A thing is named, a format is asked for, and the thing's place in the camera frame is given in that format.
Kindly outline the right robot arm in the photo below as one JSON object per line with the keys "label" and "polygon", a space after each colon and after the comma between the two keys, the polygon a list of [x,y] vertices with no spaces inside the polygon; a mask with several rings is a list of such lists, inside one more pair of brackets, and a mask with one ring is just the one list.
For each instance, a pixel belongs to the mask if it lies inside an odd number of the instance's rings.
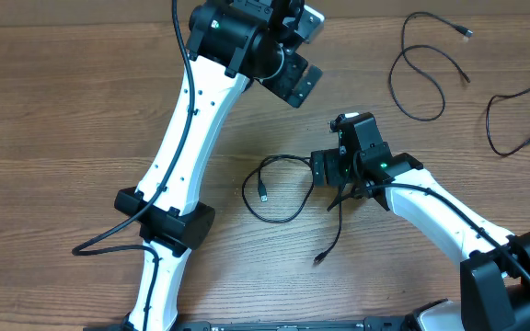
{"label": "right robot arm", "polygon": [[371,113],[329,122],[334,149],[311,154],[313,183],[338,190],[332,208],[375,200],[407,220],[457,266],[460,300],[402,317],[369,317],[366,330],[530,330],[530,232],[516,235],[472,211],[410,154],[392,154]]}

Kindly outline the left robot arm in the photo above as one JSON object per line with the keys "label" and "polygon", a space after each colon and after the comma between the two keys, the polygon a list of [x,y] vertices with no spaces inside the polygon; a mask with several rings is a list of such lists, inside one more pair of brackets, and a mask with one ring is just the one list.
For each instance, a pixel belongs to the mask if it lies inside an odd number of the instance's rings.
{"label": "left robot arm", "polygon": [[185,73],[157,155],[114,206],[141,225],[144,266],[122,330],[168,330],[190,253],[210,231],[214,208],[199,201],[202,178],[230,109],[252,82],[294,108],[322,75],[297,54],[324,27],[302,1],[207,1],[190,15]]}

